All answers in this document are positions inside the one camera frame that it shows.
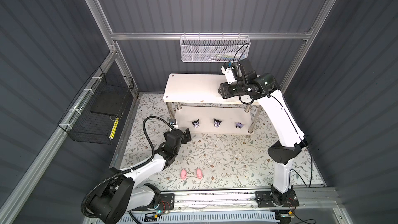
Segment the black purple toy figure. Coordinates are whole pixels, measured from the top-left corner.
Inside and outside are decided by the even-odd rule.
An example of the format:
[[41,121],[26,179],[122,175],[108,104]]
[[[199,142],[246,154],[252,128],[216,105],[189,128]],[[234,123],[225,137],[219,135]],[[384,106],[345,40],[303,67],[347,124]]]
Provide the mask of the black purple toy figure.
[[222,121],[219,120],[219,119],[216,119],[216,118],[213,118],[213,121],[214,121],[214,127],[215,128],[219,128],[221,123],[222,123]]
[[192,125],[193,125],[194,128],[199,128],[200,127],[200,120],[197,119],[197,120],[192,121]]

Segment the pink pig toy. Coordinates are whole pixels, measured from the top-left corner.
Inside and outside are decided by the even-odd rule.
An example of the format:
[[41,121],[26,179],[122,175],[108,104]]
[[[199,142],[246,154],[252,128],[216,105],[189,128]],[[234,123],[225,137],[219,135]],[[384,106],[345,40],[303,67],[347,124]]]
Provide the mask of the pink pig toy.
[[185,180],[187,178],[187,171],[185,169],[181,170],[180,177],[182,180]]
[[201,169],[197,169],[196,170],[196,175],[198,179],[202,179],[203,178],[203,172]]

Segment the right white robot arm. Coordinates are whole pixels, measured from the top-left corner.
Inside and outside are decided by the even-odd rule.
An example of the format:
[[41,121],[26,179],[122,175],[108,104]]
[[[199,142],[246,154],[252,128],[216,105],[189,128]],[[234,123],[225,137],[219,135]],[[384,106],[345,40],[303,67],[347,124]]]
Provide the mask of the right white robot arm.
[[305,145],[305,134],[293,118],[275,77],[269,73],[258,75],[248,59],[226,62],[221,71],[226,77],[218,89],[222,98],[240,99],[247,95],[268,115],[279,138],[267,151],[274,161],[271,201],[275,206],[295,206],[291,170],[294,158]]

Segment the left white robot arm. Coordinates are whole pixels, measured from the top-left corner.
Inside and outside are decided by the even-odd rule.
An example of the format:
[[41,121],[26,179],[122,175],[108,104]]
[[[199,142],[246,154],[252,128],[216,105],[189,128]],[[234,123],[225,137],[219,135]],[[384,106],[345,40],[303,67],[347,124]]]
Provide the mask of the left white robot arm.
[[171,129],[164,133],[165,142],[154,157],[134,168],[127,168],[104,179],[84,197],[80,210],[85,217],[98,218],[105,224],[115,224],[128,211],[159,204],[161,191],[154,185],[142,184],[155,173],[168,168],[179,154],[181,145],[192,141],[188,128]]

